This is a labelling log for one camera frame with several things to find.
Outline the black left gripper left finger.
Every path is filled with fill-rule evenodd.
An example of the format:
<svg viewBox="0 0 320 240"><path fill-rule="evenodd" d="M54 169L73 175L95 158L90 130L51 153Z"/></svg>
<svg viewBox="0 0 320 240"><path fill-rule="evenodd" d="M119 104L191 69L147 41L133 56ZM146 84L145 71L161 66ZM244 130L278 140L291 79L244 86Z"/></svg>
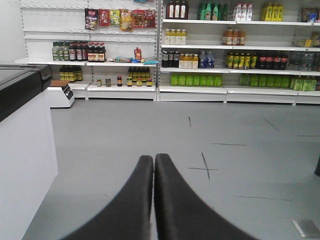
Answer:
<svg viewBox="0 0 320 240"><path fill-rule="evenodd" d="M153 158L142 155L118 194L96 216L65 240L149 240Z"/></svg>

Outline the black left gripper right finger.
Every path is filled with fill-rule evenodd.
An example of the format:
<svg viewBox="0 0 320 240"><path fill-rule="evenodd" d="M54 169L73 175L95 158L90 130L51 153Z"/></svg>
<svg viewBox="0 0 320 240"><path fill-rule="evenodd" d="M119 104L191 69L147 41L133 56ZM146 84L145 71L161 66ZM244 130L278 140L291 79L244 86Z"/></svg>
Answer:
<svg viewBox="0 0 320 240"><path fill-rule="evenodd" d="M210 208L166 153L155 157L154 207L160 240L254 239Z"/></svg>

